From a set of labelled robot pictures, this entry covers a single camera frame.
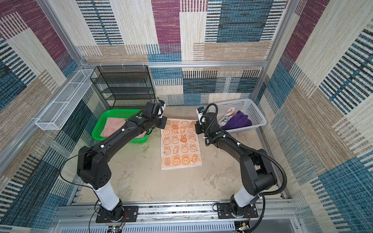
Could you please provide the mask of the orange patterned towel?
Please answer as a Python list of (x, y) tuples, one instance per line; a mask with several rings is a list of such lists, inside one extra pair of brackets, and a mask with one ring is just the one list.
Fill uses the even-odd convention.
[(161, 130), (161, 169), (199, 167), (202, 163), (195, 121), (169, 118)]

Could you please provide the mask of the purple towel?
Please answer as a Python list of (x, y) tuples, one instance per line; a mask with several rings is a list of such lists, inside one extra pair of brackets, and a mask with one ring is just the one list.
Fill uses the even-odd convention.
[(244, 128), (252, 126), (253, 123), (248, 119), (248, 116), (241, 111), (237, 111), (236, 115), (228, 120), (228, 122), (221, 127), (222, 130), (232, 130), (237, 128)]

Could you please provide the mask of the pink towel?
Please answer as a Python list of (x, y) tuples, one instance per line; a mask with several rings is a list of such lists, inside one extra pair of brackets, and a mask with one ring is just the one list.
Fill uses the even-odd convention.
[(104, 129), (102, 130), (100, 136), (103, 138), (108, 138), (118, 129), (120, 129), (127, 122), (126, 118), (115, 118), (109, 117), (106, 120)]

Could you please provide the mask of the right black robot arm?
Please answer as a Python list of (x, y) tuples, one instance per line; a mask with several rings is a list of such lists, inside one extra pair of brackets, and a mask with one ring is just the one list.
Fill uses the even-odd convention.
[(204, 134), (205, 144), (214, 145), (235, 158), (240, 164), (242, 188), (231, 197), (234, 217), (247, 214), (260, 199), (261, 193), (277, 184), (277, 176), (267, 153), (238, 142), (227, 131), (220, 129), (215, 113), (199, 113), (195, 131)]

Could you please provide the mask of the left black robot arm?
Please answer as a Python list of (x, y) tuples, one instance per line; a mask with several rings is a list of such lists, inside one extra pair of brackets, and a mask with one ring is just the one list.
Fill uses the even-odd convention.
[(164, 129), (167, 118), (163, 117), (166, 104), (162, 100), (147, 102), (145, 109), (131, 116), (104, 141), (79, 150), (77, 175), (91, 188), (101, 203), (97, 223), (125, 222), (127, 214), (121, 199), (110, 183), (111, 170), (108, 162), (127, 143), (149, 129)]

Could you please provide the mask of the green plastic basket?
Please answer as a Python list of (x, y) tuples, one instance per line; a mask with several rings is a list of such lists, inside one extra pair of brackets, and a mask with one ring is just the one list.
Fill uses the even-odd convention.
[(102, 113), (99, 120), (97, 121), (91, 134), (92, 137), (98, 141), (105, 140), (106, 137), (102, 137), (101, 134), (104, 131), (106, 122), (110, 117), (129, 119), (133, 115), (137, 114), (139, 111), (140, 109), (111, 109), (105, 111), (104, 113)]

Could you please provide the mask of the white printed towel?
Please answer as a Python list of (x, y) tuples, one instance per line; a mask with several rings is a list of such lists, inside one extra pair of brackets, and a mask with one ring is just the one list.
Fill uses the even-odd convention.
[(235, 111), (235, 108), (232, 107), (232, 108), (229, 108), (229, 110), (227, 111), (227, 113), (220, 119), (219, 121), (219, 125), (221, 127), (225, 126), (228, 121), (234, 117), (236, 115), (236, 111)]

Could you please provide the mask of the white plastic basket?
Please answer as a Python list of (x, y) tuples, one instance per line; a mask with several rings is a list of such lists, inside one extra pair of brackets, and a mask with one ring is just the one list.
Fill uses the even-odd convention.
[(252, 122), (252, 126), (240, 127), (236, 129), (227, 130), (230, 134), (241, 133), (244, 131), (255, 130), (259, 127), (266, 126), (267, 120), (257, 107), (257, 105), (251, 99), (240, 99), (240, 100), (231, 100), (216, 103), (218, 106), (218, 115), (217, 120), (219, 121), (223, 116), (228, 112), (232, 107), (235, 108), (235, 111), (241, 111), (244, 115), (248, 116), (248, 119)]

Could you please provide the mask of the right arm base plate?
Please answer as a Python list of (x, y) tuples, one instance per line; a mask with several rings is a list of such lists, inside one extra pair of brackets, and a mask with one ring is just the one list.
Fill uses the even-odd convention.
[(219, 219), (259, 217), (255, 205), (248, 205), (241, 208), (233, 207), (231, 203), (215, 203), (213, 204), (212, 209), (218, 213)]

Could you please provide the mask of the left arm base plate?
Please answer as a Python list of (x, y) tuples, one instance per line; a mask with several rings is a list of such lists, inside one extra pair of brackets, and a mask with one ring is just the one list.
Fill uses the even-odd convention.
[(138, 217), (138, 206), (119, 206), (112, 211), (103, 207), (99, 208), (96, 223), (125, 223), (136, 222)]

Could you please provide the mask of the aluminium front rail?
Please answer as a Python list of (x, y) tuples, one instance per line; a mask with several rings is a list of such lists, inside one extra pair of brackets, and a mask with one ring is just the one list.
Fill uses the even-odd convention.
[[(123, 206), (138, 206), (138, 217), (136, 223), (153, 223), (157, 221), (179, 221), (179, 220), (217, 220), (218, 213), (213, 211), (215, 203), (229, 203), (228, 200), (221, 201), (199, 201), (199, 202), (176, 202), (176, 203), (124, 203)], [(266, 199), (263, 203), (258, 200), (254, 204), (258, 215), (264, 210), (264, 219), (292, 219), (300, 218), (300, 213), (292, 199)], [(98, 215), (98, 205), (93, 203), (74, 203), (70, 206), (59, 207), (54, 215), (51, 226), (56, 227), (63, 221), (87, 224), (89, 220), (95, 222)], [(229, 220), (245, 220), (247, 218), (229, 218)]]

